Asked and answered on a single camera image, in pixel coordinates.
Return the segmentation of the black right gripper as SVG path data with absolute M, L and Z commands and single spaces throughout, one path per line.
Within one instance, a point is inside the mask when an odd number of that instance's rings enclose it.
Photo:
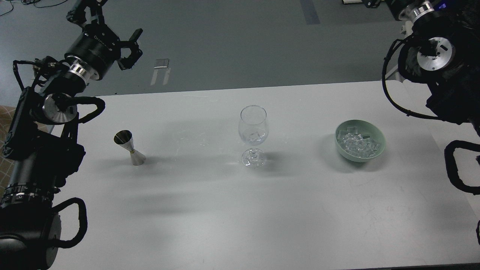
M 361 0 L 367 8 L 377 8 L 382 0 Z M 396 21 L 405 21 L 410 19 L 410 13 L 418 7 L 421 0 L 385 0 L 391 15 Z

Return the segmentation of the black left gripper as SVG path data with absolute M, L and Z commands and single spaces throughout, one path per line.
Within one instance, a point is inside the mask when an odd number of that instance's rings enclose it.
M 92 67 L 95 80 L 102 80 L 116 61 L 120 70 L 131 69 L 143 55 L 138 39 L 143 29 L 136 29 L 128 40 L 120 38 L 106 25 L 102 7 L 106 0 L 78 0 L 67 12 L 66 19 L 82 29 L 82 34 L 65 53 L 65 59 L 80 59 Z M 87 24 L 86 10 L 90 10 L 91 22 Z M 122 49 L 130 54 L 122 57 Z

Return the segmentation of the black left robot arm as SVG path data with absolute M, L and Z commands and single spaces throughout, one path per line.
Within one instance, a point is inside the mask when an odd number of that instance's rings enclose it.
M 88 82 L 99 81 L 117 63 L 131 69 L 142 56 L 136 29 L 128 40 L 108 27 L 104 0 L 79 0 L 67 20 L 82 29 L 63 60 L 46 56 L 14 60 L 22 93 L 2 154 L 14 162 L 1 197 L 1 269 L 47 270 L 59 249 L 84 238 L 86 204 L 70 198 L 53 205 L 55 194 L 76 173 L 86 154 L 77 142 L 78 126 L 99 116 L 106 104 L 81 97 Z

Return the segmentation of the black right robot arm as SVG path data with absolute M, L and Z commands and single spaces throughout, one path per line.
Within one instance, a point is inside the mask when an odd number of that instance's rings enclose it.
M 397 21 L 412 23 L 411 33 L 391 43 L 381 82 L 387 100 L 407 116 L 454 124 L 470 123 L 479 133 L 479 1 L 387 0 Z M 386 86 L 387 67 L 399 51 L 397 70 L 430 90 L 426 106 L 433 115 L 398 105 Z

